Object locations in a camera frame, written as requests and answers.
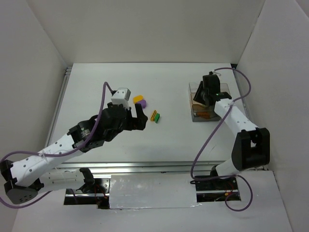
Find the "brown lego brick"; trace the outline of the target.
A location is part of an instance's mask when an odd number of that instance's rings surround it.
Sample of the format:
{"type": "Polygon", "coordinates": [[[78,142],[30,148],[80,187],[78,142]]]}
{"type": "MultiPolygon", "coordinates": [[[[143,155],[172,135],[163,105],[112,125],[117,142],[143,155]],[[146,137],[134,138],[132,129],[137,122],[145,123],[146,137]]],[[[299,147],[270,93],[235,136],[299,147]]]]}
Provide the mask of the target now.
{"type": "Polygon", "coordinates": [[[209,113],[209,112],[197,112],[196,115],[204,119],[211,119],[215,117],[213,113],[209,113]]]}

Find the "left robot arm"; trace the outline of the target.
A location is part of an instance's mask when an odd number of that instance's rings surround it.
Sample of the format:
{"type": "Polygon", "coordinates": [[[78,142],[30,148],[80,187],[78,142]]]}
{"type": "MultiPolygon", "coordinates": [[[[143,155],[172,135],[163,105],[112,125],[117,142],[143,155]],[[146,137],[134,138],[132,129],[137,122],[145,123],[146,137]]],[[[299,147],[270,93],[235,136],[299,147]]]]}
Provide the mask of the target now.
{"type": "Polygon", "coordinates": [[[56,171],[55,168],[103,146],[122,131],[144,130],[148,118],[140,104],[135,104],[135,110],[137,116],[133,117],[130,108],[110,102],[99,114],[79,122],[41,151],[26,152],[27,158],[15,162],[5,156],[0,162],[0,173],[12,208],[29,206],[38,194],[60,189],[93,191],[97,184],[89,168],[74,171],[56,171]]]}

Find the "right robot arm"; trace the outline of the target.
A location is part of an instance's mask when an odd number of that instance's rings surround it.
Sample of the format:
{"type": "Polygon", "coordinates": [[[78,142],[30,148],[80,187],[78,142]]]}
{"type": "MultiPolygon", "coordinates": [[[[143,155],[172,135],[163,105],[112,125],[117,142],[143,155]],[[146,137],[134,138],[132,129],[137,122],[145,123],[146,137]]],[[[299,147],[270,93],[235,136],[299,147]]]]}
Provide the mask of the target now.
{"type": "Polygon", "coordinates": [[[210,177],[227,178],[250,168],[256,168],[270,162],[270,133],[266,128],[259,128],[252,123],[235,105],[229,93],[221,91],[218,75],[210,72],[203,76],[194,101],[206,106],[213,114],[220,117],[219,124],[225,123],[235,142],[231,158],[214,166],[210,177]]]}

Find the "green lego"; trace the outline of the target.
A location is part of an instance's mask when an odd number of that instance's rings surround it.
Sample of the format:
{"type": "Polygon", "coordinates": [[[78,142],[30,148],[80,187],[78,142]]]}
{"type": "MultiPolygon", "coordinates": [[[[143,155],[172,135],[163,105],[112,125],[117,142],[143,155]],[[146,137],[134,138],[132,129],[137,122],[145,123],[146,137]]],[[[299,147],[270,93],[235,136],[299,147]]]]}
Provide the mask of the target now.
{"type": "Polygon", "coordinates": [[[157,114],[155,115],[154,122],[155,122],[155,123],[158,123],[159,119],[160,119],[160,114],[157,113],[157,114]]]}

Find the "yellow black striped lego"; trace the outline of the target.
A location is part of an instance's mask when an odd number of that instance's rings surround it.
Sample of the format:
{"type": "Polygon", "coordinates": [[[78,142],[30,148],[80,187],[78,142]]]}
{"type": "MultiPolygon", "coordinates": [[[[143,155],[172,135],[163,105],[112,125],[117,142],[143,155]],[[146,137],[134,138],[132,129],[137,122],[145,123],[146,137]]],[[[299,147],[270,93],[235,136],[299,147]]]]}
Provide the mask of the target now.
{"type": "Polygon", "coordinates": [[[150,121],[154,121],[154,120],[155,120],[156,114],[157,114],[157,111],[154,110],[154,111],[152,112],[151,116],[150,116],[150,121]]]}

